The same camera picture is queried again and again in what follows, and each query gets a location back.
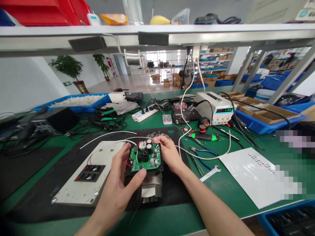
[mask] pliers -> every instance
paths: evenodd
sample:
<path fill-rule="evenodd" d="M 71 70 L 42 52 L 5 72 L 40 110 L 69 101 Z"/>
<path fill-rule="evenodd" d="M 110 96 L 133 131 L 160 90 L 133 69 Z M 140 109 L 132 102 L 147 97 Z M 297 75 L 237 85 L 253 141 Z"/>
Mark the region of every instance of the pliers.
<path fill-rule="evenodd" d="M 209 152 L 209 153 L 217 156 L 217 154 L 215 152 L 213 152 L 213 151 L 210 151 L 210 150 L 207 150 L 207 149 L 197 149 L 197 148 L 195 148 L 195 147 L 193 147 L 191 145 L 189 145 L 189 146 L 190 146 L 190 150 L 192 150 L 196 154 L 196 156 L 199 156 L 197 151 Z M 199 158 L 199 160 L 205 167 L 207 167 L 209 170 L 212 170 L 212 168 L 210 166 L 208 166 L 202 159 Z"/>

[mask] red toolbox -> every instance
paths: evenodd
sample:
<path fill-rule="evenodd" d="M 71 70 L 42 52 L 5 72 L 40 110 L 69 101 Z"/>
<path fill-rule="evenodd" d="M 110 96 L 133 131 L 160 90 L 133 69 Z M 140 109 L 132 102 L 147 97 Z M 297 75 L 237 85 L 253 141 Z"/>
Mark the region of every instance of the red toolbox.
<path fill-rule="evenodd" d="M 90 25 L 84 0 L 0 0 L 0 7 L 24 26 Z"/>

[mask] yellow object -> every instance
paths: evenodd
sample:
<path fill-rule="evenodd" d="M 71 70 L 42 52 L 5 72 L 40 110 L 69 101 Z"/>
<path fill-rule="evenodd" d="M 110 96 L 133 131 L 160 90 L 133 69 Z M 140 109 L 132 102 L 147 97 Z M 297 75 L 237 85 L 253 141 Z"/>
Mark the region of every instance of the yellow object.
<path fill-rule="evenodd" d="M 153 16 L 150 25 L 168 25 L 171 21 L 164 16 Z"/>
<path fill-rule="evenodd" d="M 128 18 L 124 14 L 101 14 L 107 25 L 126 25 Z"/>

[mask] green workbench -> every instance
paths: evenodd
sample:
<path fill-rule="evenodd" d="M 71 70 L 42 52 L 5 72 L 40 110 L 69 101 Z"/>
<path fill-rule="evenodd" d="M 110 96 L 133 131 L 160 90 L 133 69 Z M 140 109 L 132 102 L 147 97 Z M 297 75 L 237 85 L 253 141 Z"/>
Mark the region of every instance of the green workbench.
<path fill-rule="evenodd" d="M 231 91 L 231 86 L 226 87 L 213 87 L 206 88 L 207 91 L 213 91 L 218 93 L 220 91 L 229 92 Z M 191 89 L 187 91 L 187 94 L 195 94 L 196 92 L 203 91 L 203 89 Z M 171 92 L 160 92 L 153 93 L 154 98 L 165 99 L 176 97 L 182 95 L 184 91 L 171 91 Z M 151 99 L 150 94 L 144 95 L 144 101 Z M 147 118 L 141 123 L 134 122 L 131 115 L 127 115 L 125 122 L 128 126 L 124 130 L 136 130 L 136 129 L 146 129 L 155 127 L 157 130 L 161 127 L 167 127 L 163 125 L 161 111 L 158 111 L 153 116 Z M 191 122 L 192 127 L 197 127 L 197 121 Z M 251 146 L 240 134 L 231 131 L 232 134 L 241 138 L 241 143 L 245 148 L 253 147 Z M 39 172 L 37 172 L 33 177 L 31 177 L 23 186 L 21 186 L 14 194 L 12 194 L 6 201 L 1 204 L 1 211 L 5 213 L 12 209 L 18 201 L 27 193 L 27 191 L 47 172 L 47 170 L 63 155 L 65 155 L 71 148 L 78 143 L 80 140 L 71 141 L 66 136 L 56 136 L 52 137 L 44 147 L 64 147 L 65 148 L 46 166 L 44 166 Z M 196 144 L 190 140 L 182 142 L 187 147 L 188 145 Z M 307 193 L 314 194 L 314 184 L 312 184 L 312 179 L 314 179 L 314 161 L 306 159 L 302 154 L 297 154 L 294 148 L 288 148 L 286 143 L 277 142 L 275 139 L 264 139 L 259 138 L 257 143 L 262 146 L 265 151 L 255 147 L 255 150 L 260 152 L 264 157 L 270 160 L 274 165 L 281 165 L 280 170 L 287 170 L 289 176 L 294 176 L 295 182 L 302 182 L 303 188 L 307 186 Z M 223 154 L 227 151 L 229 146 L 229 139 L 224 138 L 219 142 L 207 142 L 206 147 L 219 153 Z M 240 150 L 240 146 L 232 141 L 230 152 Z M 209 153 L 199 152 L 201 157 L 209 158 L 212 155 Z M 200 177 L 199 172 L 192 163 L 190 158 L 190 166 L 192 171 Z M 207 165 L 214 167 L 218 165 L 222 171 L 213 175 L 204 183 L 219 197 L 221 198 L 240 218 L 246 218 L 252 215 L 260 214 L 261 212 L 274 209 L 276 207 L 281 207 L 286 204 L 292 204 L 301 199 L 305 199 L 305 195 L 294 195 L 292 200 L 283 200 L 268 206 L 263 209 L 258 209 L 255 204 L 251 201 L 244 190 L 239 186 L 237 181 L 232 177 L 229 171 L 221 163 L 219 159 L 215 160 L 205 160 Z M 205 173 L 208 170 L 201 165 Z M 134 211 L 125 212 L 121 220 L 115 225 L 111 231 L 111 235 L 185 235 L 195 231 L 205 229 L 202 219 L 197 211 L 194 203 L 181 204 L 174 206 L 164 206 L 151 209 L 140 209 L 136 212 L 133 221 L 134 222 L 147 222 L 147 224 L 141 224 L 142 228 L 135 228 L 129 226 L 130 219 Z M 68 220 L 44 222 L 38 224 L 17 224 L 10 223 L 9 226 L 12 227 L 17 235 L 32 235 L 32 236 L 55 236 L 55 235 L 73 235 L 78 229 L 87 221 L 88 217 L 75 218 Z"/>

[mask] screw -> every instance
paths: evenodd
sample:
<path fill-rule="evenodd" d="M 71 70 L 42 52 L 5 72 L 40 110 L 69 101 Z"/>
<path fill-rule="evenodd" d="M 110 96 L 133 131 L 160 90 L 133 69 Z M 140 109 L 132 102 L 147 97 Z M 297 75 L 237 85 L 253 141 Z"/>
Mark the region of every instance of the screw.
<path fill-rule="evenodd" d="M 54 204 L 57 201 L 57 198 L 52 199 L 52 204 Z"/>

